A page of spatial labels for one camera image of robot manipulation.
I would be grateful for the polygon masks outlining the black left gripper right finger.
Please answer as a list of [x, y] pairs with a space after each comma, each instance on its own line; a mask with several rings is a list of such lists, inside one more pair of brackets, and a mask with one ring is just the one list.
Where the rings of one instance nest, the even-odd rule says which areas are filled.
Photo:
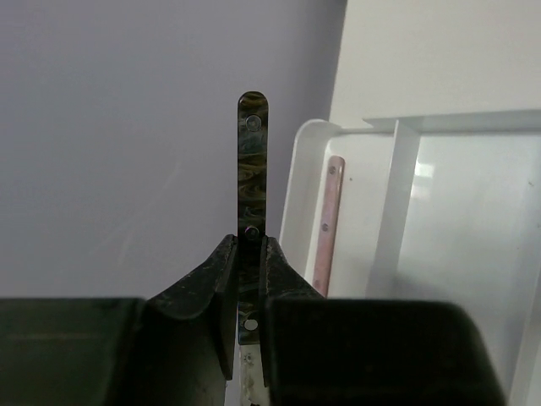
[[503, 405], [479, 329], [439, 301], [326, 299], [268, 238], [260, 344], [274, 405]]

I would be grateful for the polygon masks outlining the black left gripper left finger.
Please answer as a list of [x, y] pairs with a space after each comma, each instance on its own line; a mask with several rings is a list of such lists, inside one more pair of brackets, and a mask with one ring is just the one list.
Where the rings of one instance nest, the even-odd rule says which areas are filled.
[[238, 242], [152, 299], [3, 299], [4, 405], [222, 405], [234, 364]]

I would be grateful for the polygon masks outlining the black handled table knife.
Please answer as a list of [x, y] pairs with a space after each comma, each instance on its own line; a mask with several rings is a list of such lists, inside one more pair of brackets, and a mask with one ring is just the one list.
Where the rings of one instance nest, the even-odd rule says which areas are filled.
[[266, 223], [269, 103], [259, 91], [238, 100], [238, 343], [242, 405], [268, 405], [260, 352], [260, 254]]

